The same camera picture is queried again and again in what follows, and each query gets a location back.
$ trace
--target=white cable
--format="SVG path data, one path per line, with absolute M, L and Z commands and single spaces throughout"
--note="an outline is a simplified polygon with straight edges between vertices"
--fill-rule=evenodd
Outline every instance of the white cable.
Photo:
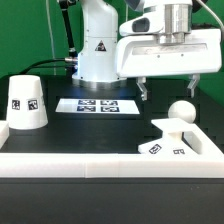
M 126 22 L 128 21 L 128 5 L 126 5 Z
M 215 20 L 219 23 L 220 28 L 221 28 L 221 33 L 222 33 L 222 41 L 224 40 L 224 25 L 222 21 L 219 19 L 219 17 L 201 0 L 196 0 L 202 7 L 204 7 L 214 18 Z
M 54 37 L 53 37 L 52 26 L 51 26 L 49 0 L 46 0 L 46 11 L 47 11 L 48 29 L 49 29 L 50 40 L 51 40 L 52 57 L 53 57 L 53 59 L 55 59 Z

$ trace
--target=white ball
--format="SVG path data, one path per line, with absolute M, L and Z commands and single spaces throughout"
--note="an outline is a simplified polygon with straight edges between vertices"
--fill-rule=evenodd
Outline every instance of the white ball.
M 196 109 L 193 104 L 180 100 L 170 106 L 168 117 L 180 118 L 188 123 L 193 123 L 196 118 Z

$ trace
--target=upside-down cup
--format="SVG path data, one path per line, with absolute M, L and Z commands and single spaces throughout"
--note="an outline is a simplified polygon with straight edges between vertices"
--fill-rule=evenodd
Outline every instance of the upside-down cup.
M 38 76 L 10 77 L 6 120 L 10 128 L 19 130 L 37 129 L 48 123 Z

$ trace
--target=warning label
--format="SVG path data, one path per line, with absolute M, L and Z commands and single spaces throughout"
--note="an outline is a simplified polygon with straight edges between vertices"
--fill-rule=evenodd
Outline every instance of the warning label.
M 107 51 L 106 48 L 105 48 L 105 45 L 104 45 L 104 43 L 103 43 L 102 40 L 101 40 L 100 43 L 97 45 L 95 51 Z

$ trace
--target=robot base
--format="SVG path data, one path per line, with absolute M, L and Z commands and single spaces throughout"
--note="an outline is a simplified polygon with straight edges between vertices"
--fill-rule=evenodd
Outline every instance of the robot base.
M 114 89 L 117 87 L 126 86 L 126 79 L 118 80 L 114 82 L 93 82 L 93 81 L 86 81 L 82 79 L 75 79 L 73 76 L 72 83 L 73 85 L 76 85 L 76 86 L 83 86 L 83 87 L 92 88 L 92 89 Z

